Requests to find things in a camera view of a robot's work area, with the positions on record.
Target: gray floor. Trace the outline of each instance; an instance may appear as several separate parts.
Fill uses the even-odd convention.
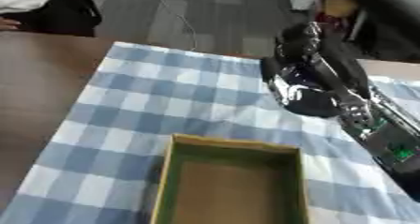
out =
[[[273,36],[305,19],[291,13],[289,0],[165,0],[197,33],[197,51],[265,56]],[[96,0],[104,16],[100,37],[189,50],[182,21],[159,0]]]

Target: blue and white tablecloth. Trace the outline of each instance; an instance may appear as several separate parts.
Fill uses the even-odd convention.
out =
[[[373,80],[420,117],[420,82]],[[127,43],[113,45],[0,223],[147,223],[174,132],[301,147],[313,224],[420,223],[420,204],[336,120],[281,109],[256,60]]]

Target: open box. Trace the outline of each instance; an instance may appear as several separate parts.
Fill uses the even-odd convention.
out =
[[[172,136],[151,224],[307,224],[300,151]]]

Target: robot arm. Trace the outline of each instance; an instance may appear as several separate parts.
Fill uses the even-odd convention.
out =
[[[420,123],[381,93],[327,26],[299,24],[261,61],[262,79],[280,106],[343,128],[420,202]]]

